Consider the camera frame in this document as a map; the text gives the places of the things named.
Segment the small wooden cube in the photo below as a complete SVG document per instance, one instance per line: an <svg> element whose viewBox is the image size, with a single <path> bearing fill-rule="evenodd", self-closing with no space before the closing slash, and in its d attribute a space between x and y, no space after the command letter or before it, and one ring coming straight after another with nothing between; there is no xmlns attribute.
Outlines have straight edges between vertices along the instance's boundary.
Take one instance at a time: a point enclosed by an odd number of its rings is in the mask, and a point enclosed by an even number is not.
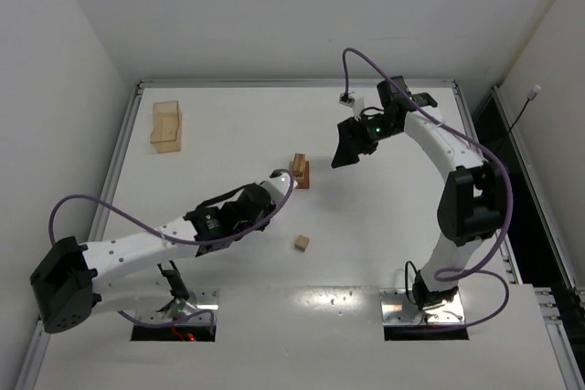
<svg viewBox="0 0 585 390"><path fill-rule="evenodd" d="M299 235L299 237L296 238L296 241L294 241L294 247L297 250L305 251L307 249L308 245L309 245L309 238L304 237L303 235Z"/></svg>
<svg viewBox="0 0 585 390"><path fill-rule="evenodd" d="M181 151L183 116L176 100L155 102L153 105L154 130L150 143L158 153Z"/></svg>

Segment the cable connector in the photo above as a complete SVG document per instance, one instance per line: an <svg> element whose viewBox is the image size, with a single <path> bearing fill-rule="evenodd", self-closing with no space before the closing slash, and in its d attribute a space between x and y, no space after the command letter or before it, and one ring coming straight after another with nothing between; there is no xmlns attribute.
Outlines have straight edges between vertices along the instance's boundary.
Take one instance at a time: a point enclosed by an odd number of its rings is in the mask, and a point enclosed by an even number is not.
<svg viewBox="0 0 585 390"><path fill-rule="evenodd" d="M342 105L346 105L347 107L353 107L355 102L356 99L349 93L342 93L339 96L339 103Z"/></svg>
<svg viewBox="0 0 585 390"><path fill-rule="evenodd" d="M530 91L526 95L526 99L527 100L534 100L535 97L538 95L538 93L540 93L541 90L542 90L542 88L538 84L535 84L535 86L532 89L530 89Z"/></svg>

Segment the black cable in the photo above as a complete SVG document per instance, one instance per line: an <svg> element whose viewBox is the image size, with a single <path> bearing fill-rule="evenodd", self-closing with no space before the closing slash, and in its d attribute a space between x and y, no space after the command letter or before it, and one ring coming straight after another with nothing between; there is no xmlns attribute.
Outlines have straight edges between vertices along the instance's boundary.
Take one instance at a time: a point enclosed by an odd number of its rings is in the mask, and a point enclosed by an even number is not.
<svg viewBox="0 0 585 390"><path fill-rule="evenodd" d="M359 114L364 114L366 111L369 110L375 110L375 111L380 111L380 112L384 112L384 110L378 108L378 107L365 107L361 112L359 112Z"/></svg>
<svg viewBox="0 0 585 390"><path fill-rule="evenodd" d="M410 298L409 266L411 266L412 269L414 269L415 278L416 278L416 275L419 273L419 271L417 270L417 267L414 265L414 262L412 262L411 260L407 260L406 264L404 264L404 294L406 295L406 298L409 300L410 303L412 303L413 305L416 305L416 302Z"/></svg>
<svg viewBox="0 0 585 390"><path fill-rule="evenodd" d="M528 104L530 103L530 99L526 99L526 102L524 103L524 106L522 106L522 110L518 113L518 115L516 116L516 118L514 119L514 122L512 122L512 125L510 125L510 128L508 128L508 131L505 132L502 141L500 142L499 145L497 145L497 148L495 148L494 154L497 154L498 151L500 151L500 148L502 148L502 145L504 144L505 140L508 138L508 136L510 135L510 133L512 132L512 130L514 129L516 123L518 121L520 121L520 118L522 117L522 114L524 113L524 110L527 109Z"/></svg>

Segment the metal base plate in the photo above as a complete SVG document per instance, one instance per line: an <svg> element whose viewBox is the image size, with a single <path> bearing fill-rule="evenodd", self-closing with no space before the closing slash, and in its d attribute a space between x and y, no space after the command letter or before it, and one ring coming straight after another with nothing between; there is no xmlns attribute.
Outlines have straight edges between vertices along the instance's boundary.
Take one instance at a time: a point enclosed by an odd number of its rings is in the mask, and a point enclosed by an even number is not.
<svg viewBox="0 0 585 390"><path fill-rule="evenodd" d="M183 321L177 324L180 326L209 326L213 322L215 327L218 321L219 310L219 290L213 288L199 288L189 290L191 299L182 308L182 315L191 314L199 310L210 310L213 312L213 319L207 313L193 317L189 321ZM145 323L165 323L171 321L170 317L157 310L139 310L136 312L136 319Z"/></svg>
<svg viewBox="0 0 585 390"><path fill-rule="evenodd" d="M408 300L403 288L380 290L384 327L459 326L465 324L465 314L459 292L450 302L419 311Z"/></svg>

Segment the stacked wooden blocks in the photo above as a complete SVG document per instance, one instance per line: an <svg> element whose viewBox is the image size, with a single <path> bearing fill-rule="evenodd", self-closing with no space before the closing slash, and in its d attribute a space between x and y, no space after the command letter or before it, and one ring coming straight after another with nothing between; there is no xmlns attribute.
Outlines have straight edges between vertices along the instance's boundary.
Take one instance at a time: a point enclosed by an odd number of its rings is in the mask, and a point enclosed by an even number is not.
<svg viewBox="0 0 585 390"><path fill-rule="evenodd" d="M304 154L295 154L294 160L289 163L292 176L296 180L297 189L309 189L310 186L310 164Z"/></svg>

